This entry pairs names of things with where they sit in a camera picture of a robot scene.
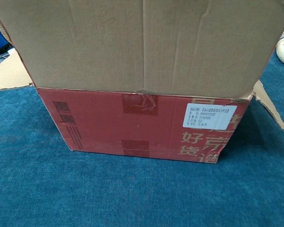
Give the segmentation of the red cardboard shipping box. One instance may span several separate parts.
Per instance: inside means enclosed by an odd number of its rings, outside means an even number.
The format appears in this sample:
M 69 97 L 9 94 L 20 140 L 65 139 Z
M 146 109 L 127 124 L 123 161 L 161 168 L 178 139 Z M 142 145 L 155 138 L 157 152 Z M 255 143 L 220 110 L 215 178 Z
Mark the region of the red cardboard shipping box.
M 71 150 L 216 163 L 284 0 L 0 0 L 0 22 Z

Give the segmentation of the dark blue carpeted table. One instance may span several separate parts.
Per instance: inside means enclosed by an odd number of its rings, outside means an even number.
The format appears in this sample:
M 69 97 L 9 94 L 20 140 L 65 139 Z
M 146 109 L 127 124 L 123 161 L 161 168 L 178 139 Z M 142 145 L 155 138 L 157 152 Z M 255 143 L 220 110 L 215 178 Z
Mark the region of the dark blue carpeted table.
M 215 165 L 73 152 L 0 91 L 0 227 L 284 227 L 284 132 L 252 101 Z

